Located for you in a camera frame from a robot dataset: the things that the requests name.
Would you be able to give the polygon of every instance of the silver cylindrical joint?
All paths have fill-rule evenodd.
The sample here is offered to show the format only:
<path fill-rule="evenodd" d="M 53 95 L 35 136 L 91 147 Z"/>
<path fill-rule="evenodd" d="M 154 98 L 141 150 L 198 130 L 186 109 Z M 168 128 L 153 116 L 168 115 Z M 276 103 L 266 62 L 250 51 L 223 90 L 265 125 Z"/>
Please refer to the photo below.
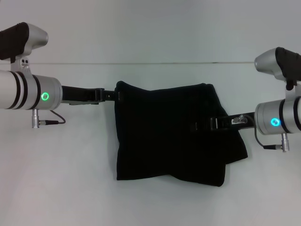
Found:
<path fill-rule="evenodd" d="M 261 103 L 255 110 L 257 129 L 264 135 L 285 133 L 281 126 L 279 107 L 281 100 Z"/>
<path fill-rule="evenodd" d="M 283 133 L 283 134 L 281 134 L 281 136 L 282 136 L 282 151 L 288 152 L 290 150 L 290 146 L 288 143 L 287 134 Z"/>
<path fill-rule="evenodd" d="M 39 128 L 39 111 L 37 109 L 32 110 L 32 128 Z"/>
<path fill-rule="evenodd" d="M 255 110 L 258 130 L 264 134 L 301 132 L 300 97 L 261 103 Z"/>
<path fill-rule="evenodd" d="M 54 110 L 62 98 L 56 78 L 0 71 L 0 109 Z"/>

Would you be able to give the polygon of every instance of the black towel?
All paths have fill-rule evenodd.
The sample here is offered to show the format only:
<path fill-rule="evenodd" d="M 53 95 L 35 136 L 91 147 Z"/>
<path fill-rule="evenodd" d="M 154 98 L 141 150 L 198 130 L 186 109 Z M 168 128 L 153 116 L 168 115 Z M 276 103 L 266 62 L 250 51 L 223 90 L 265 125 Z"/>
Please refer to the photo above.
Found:
<path fill-rule="evenodd" d="M 117 180 L 169 174 L 221 186 L 225 165 L 247 158 L 237 131 L 206 128 L 210 117 L 227 115 L 213 85 L 147 91 L 120 81 L 115 91 Z"/>

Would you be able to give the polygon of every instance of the white wall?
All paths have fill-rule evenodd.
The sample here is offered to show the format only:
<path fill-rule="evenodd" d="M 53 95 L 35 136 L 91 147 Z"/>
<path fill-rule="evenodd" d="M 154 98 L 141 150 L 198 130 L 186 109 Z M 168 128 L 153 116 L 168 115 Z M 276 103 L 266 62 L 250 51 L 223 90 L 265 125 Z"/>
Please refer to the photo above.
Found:
<path fill-rule="evenodd" d="M 284 84 L 250 63 L 122 64 L 245 62 L 276 46 L 298 51 L 300 31 L 287 24 L 297 25 L 299 6 L 293 0 L 1 0 L 0 29 L 22 21 L 45 29 L 49 44 L 30 56 L 32 72 L 63 85 L 212 83 L 227 112 L 236 114 L 282 99 Z M 249 158 L 228 165 L 219 188 L 169 176 L 116 181 L 114 103 L 61 105 L 57 112 L 67 124 L 31 129 L 31 112 L 0 111 L 1 226 L 300 224 L 298 134 L 289 136 L 291 152 L 283 154 L 262 150 L 252 129 L 241 131 Z M 49 112 L 40 117 L 55 119 Z M 260 140 L 273 144 L 280 137 Z"/>

